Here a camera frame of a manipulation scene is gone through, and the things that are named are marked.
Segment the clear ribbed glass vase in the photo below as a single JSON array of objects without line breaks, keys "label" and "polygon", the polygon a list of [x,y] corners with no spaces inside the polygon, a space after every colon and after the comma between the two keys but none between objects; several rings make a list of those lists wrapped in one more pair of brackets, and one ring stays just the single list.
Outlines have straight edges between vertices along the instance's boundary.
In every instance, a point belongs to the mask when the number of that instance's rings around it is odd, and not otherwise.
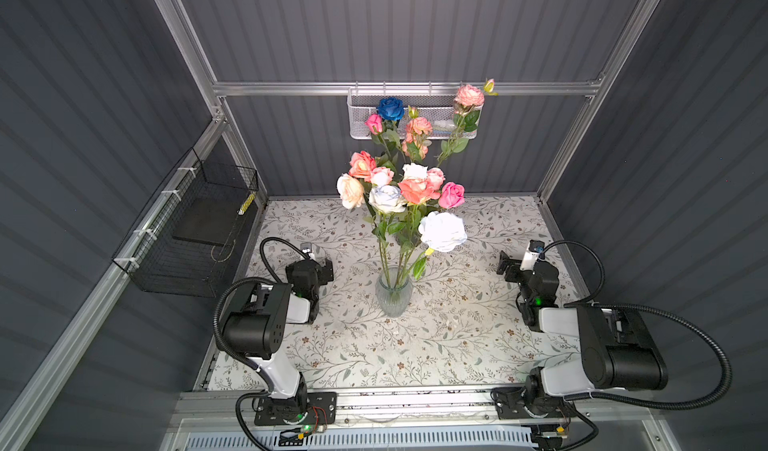
[{"label": "clear ribbed glass vase", "polygon": [[399,317],[408,307],[413,285],[409,277],[399,278],[398,267],[382,272],[376,281],[376,298],[387,317]]}]

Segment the cream white artificial rose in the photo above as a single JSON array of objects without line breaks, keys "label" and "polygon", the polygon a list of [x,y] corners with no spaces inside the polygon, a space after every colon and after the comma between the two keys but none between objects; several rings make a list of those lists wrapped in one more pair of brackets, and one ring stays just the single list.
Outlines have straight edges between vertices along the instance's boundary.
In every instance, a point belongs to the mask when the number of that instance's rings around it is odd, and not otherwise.
[{"label": "cream white artificial rose", "polygon": [[358,208],[365,202],[365,189],[357,178],[344,173],[337,179],[336,187],[345,209]]}]

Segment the salmon pink artificial rose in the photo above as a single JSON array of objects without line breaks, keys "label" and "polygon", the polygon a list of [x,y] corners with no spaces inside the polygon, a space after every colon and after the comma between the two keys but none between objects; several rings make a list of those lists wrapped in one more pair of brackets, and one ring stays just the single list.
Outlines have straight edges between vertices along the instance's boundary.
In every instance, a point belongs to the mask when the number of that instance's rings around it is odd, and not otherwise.
[{"label": "salmon pink artificial rose", "polygon": [[376,167],[376,160],[367,151],[355,152],[351,156],[348,174],[354,178],[370,182]]}]

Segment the coral red artificial rose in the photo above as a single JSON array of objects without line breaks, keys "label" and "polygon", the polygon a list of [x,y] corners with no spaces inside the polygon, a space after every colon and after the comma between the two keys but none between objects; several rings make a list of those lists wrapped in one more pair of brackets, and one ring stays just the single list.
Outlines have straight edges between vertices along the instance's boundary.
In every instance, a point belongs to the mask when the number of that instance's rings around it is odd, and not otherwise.
[{"label": "coral red artificial rose", "polygon": [[424,274],[426,252],[422,251],[414,261],[411,257],[421,243],[421,221],[431,211],[437,210],[434,201],[439,198],[440,192],[429,179],[404,179],[398,186],[406,201],[404,217],[398,222],[401,228],[395,233],[396,242],[400,245],[396,285],[401,287],[410,277],[419,279]]}]

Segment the small light pink rose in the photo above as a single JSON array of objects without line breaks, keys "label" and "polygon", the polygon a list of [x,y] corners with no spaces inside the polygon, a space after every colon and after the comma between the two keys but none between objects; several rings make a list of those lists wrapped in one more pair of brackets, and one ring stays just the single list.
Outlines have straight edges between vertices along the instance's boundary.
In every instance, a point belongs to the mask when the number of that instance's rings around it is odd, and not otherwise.
[{"label": "small light pink rose", "polygon": [[439,192],[445,181],[445,175],[439,167],[429,168],[427,171],[427,184],[430,190]]}]

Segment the magenta pink artificial rose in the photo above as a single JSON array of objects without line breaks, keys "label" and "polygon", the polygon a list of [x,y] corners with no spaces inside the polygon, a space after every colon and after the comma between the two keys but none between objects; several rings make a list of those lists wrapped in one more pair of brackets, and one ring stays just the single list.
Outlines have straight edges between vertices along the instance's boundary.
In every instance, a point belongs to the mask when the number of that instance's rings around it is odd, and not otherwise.
[{"label": "magenta pink artificial rose", "polygon": [[365,125],[367,126],[370,134],[374,136],[382,133],[384,129],[382,117],[378,113],[371,114],[366,119]]}]

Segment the blue artificial rose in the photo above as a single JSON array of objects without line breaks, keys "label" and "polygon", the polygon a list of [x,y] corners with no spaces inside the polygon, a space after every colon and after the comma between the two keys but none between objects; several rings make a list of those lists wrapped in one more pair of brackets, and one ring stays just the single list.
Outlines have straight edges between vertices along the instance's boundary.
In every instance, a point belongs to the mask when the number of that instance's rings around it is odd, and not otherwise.
[{"label": "blue artificial rose", "polygon": [[382,98],[377,105],[377,114],[383,120],[397,122],[406,114],[406,106],[403,101],[397,97],[385,97]]}]

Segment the pale pink carnation spray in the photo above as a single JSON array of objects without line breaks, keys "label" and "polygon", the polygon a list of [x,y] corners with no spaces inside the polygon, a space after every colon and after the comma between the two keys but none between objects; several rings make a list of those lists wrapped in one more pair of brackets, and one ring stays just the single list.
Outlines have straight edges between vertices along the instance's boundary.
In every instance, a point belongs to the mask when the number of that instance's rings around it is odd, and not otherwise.
[{"label": "pale pink carnation spray", "polygon": [[468,146],[468,134],[478,129],[478,121],[487,96],[497,96],[494,78],[487,79],[481,87],[472,84],[461,85],[454,97],[453,124],[450,137],[441,144],[437,158],[440,167],[451,156],[462,153]]}]

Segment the light pink rosebud stem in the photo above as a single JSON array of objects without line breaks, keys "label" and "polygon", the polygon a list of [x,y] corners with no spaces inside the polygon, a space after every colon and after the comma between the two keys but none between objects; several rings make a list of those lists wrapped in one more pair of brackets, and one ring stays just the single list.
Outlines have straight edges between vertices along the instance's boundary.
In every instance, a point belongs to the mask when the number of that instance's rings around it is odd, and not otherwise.
[{"label": "light pink rosebud stem", "polygon": [[442,209],[453,209],[465,202],[465,188],[455,182],[444,184],[438,204]]}]

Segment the pale pink white rose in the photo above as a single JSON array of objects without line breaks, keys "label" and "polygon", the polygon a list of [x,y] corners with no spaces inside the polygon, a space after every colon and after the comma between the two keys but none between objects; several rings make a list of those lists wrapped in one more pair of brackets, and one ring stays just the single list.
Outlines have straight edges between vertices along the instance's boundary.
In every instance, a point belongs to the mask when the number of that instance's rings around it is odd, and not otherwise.
[{"label": "pale pink white rose", "polygon": [[394,171],[389,167],[381,166],[371,171],[369,182],[373,187],[382,187],[389,185],[393,178]]}]

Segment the white rosebud stem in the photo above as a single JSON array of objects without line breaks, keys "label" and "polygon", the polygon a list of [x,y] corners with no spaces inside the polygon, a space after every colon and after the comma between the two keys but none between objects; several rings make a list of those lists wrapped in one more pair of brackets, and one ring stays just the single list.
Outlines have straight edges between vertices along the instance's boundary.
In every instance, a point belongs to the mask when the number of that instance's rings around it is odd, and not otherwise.
[{"label": "white rosebud stem", "polygon": [[426,180],[428,178],[428,168],[426,166],[407,163],[403,165],[403,181],[406,180]]}]

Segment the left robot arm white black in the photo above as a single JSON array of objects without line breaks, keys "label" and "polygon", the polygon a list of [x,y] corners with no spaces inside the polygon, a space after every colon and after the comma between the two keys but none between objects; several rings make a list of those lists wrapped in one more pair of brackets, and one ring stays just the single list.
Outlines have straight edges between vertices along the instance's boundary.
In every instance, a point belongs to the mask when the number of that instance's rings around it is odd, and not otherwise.
[{"label": "left robot arm white black", "polygon": [[320,288],[334,279],[331,261],[303,259],[286,266],[287,280],[247,277],[220,296],[213,317],[219,350],[265,385],[252,392],[256,426],[325,427],[335,422],[337,394],[311,392],[283,348],[290,324],[310,325],[319,313]]}]

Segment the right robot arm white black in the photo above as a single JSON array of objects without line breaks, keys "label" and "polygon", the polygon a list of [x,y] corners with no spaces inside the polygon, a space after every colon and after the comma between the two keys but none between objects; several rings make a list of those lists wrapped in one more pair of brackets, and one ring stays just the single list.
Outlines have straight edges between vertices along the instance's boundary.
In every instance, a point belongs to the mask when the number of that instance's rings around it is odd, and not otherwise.
[{"label": "right robot arm white black", "polygon": [[639,312],[558,306],[559,270],[534,251],[521,259],[501,252],[496,273],[519,286],[516,307],[529,330],[576,337],[580,346],[574,361],[533,368],[513,410],[546,418],[566,414],[561,406],[568,395],[666,387],[667,367]]}]

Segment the yellow item in black basket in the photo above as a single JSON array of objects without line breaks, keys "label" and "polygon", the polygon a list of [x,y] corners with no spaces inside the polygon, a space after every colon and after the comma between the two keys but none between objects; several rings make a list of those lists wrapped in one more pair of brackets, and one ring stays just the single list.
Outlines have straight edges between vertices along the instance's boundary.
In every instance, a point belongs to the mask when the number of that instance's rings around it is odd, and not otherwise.
[{"label": "yellow item in black basket", "polygon": [[244,215],[247,212],[248,208],[253,203],[255,198],[256,198],[256,193],[255,192],[251,192],[248,195],[248,197],[242,202],[241,206],[238,209],[238,214],[240,216]]}]

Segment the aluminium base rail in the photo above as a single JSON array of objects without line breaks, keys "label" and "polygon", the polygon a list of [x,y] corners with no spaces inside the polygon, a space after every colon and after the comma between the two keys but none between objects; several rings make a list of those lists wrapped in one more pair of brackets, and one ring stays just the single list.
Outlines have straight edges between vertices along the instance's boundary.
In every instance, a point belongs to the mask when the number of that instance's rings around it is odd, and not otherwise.
[{"label": "aluminium base rail", "polygon": [[[495,384],[340,388],[335,404],[336,429],[441,427],[502,424],[491,398]],[[165,436],[191,432],[239,431],[234,405],[242,390],[185,392],[180,395]],[[609,401],[580,401],[577,409],[600,427],[637,423],[652,439],[669,430],[662,416],[644,408]]]}]

